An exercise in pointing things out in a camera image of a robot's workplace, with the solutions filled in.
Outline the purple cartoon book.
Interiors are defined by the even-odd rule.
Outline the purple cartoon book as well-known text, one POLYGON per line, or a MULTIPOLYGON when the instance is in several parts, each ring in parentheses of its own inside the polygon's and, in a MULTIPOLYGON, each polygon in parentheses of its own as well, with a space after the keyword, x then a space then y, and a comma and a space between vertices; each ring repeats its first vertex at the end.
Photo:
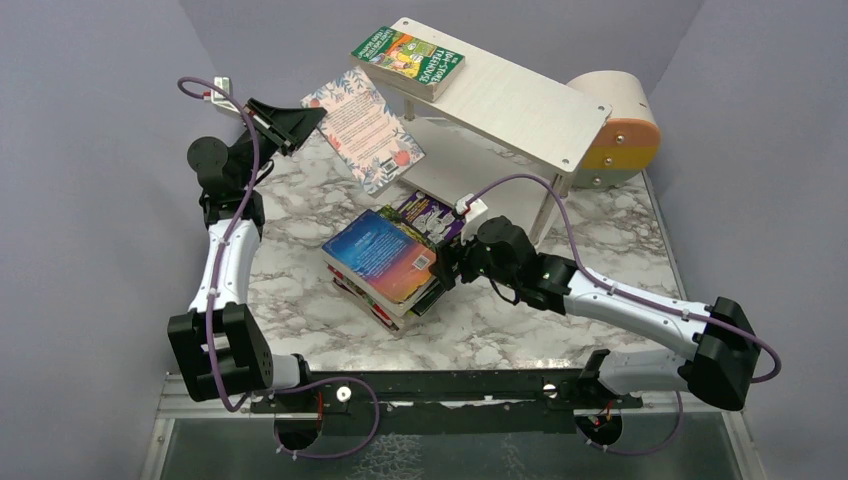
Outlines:
POLYGON ((453 214, 452 206, 420 190, 404 200, 397 212, 433 244, 452 240, 464 226, 464 221, 453 214))

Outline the dark green forest book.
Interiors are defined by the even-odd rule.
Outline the dark green forest book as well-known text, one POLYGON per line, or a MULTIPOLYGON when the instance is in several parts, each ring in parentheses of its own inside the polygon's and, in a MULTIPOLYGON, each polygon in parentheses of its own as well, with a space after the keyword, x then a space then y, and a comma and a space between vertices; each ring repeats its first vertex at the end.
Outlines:
MULTIPOLYGON (((404 220, 400 214, 397 212, 397 208, 392 207, 391 205, 385 205, 378 210, 378 213, 388 219, 393 225, 403 231, 405 234, 415 239, 419 243, 427 246, 430 250, 436 251, 435 247, 439 244, 431 243, 422 233, 417 231, 412 225, 404 220)), ((411 308, 415 309, 416 313, 427 313, 433 304, 443 295, 444 288, 440 286, 439 282, 435 278, 431 278, 428 283, 423 287, 421 291, 421 295, 417 298, 416 302, 412 305, 411 308)))

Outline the green 104-storey treehouse book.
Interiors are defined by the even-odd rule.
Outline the green 104-storey treehouse book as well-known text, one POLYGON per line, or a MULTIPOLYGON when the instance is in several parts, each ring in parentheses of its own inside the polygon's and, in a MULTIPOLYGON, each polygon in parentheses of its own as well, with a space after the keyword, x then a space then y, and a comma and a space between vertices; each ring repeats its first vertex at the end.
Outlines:
POLYGON ((350 55, 372 79, 430 103, 466 64, 461 53, 388 26, 369 35, 350 55))

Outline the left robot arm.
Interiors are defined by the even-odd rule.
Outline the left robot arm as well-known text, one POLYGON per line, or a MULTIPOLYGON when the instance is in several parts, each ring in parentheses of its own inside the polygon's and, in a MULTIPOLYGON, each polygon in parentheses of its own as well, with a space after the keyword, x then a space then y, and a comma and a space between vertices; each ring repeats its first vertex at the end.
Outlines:
POLYGON ((170 318, 167 334, 195 401, 297 388, 309 377, 301 355, 271 353, 247 299, 265 224, 255 186, 273 170, 274 155, 292 155, 326 111, 278 108, 251 99, 246 112, 254 127, 232 145, 204 136, 187 150, 201 187, 209 252, 194 299, 186 313, 170 318))

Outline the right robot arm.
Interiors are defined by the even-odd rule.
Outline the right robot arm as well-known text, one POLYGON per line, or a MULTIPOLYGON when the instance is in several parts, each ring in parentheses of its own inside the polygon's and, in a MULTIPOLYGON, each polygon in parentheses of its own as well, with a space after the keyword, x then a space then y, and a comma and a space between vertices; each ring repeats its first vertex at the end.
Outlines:
POLYGON ((581 387, 592 396, 686 391, 739 411, 754 382, 762 348, 738 302, 682 301, 600 278, 572 259, 536 251, 504 216, 485 221, 467 242, 440 244, 429 270, 447 290, 483 277, 494 290, 512 290, 510 304, 602 321, 660 344, 630 354, 594 352, 581 374, 581 387))

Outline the white two-tier shelf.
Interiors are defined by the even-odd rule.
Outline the white two-tier shelf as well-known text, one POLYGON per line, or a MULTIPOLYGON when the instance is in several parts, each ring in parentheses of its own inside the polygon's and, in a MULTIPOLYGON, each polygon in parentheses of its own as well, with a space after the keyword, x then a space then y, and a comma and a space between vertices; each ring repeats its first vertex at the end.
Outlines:
POLYGON ((445 203, 493 184, 490 214, 539 244, 611 106, 410 18, 389 27, 466 56, 432 103, 384 83, 403 96, 401 120, 426 153, 403 182, 445 203))

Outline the blue orange sunset book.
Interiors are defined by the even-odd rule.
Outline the blue orange sunset book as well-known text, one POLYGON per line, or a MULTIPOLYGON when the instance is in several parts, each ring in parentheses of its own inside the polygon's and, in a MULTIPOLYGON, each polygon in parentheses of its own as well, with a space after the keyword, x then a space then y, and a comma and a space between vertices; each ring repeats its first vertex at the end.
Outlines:
POLYGON ((436 254, 373 210, 322 246, 324 260, 395 315, 402 316, 434 280, 436 254))

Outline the pink floral book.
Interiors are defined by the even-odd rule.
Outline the pink floral book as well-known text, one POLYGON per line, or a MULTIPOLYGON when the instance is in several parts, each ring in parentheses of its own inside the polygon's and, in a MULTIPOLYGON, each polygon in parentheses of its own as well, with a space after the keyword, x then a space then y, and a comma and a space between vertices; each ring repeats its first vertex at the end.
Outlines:
POLYGON ((358 66, 306 95, 300 104, 326 111, 318 131, 372 197, 425 157, 423 148, 358 66))

